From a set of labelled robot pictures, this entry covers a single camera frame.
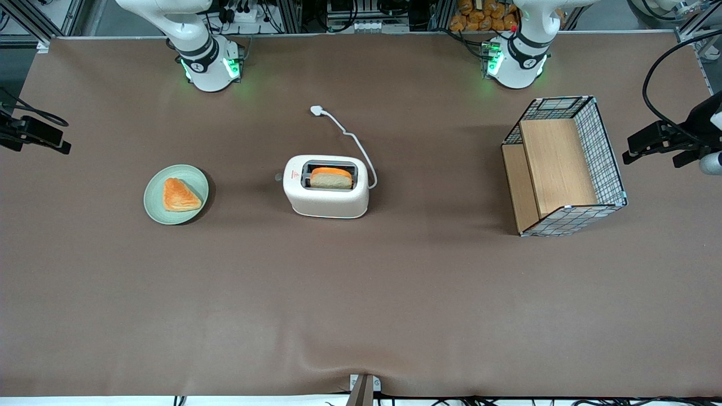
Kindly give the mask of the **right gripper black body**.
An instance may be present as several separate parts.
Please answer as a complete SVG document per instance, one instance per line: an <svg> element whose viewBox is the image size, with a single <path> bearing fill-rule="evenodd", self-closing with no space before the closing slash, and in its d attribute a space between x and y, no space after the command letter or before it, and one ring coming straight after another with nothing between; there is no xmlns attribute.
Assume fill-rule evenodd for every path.
<svg viewBox="0 0 722 406"><path fill-rule="evenodd" d="M23 136L21 130L25 127L23 119L13 118L10 113L1 108L1 146L15 152L23 149Z"/></svg>

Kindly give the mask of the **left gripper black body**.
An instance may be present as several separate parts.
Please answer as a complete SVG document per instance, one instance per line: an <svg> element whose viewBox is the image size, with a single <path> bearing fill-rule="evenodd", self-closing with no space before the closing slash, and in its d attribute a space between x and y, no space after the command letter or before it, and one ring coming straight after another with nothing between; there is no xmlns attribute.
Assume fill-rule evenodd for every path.
<svg viewBox="0 0 722 406"><path fill-rule="evenodd" d="M683 150L675 155L675 168L698 162L701 169L721 167L721 92L695 106L679 127L677 142Z"/></svg>

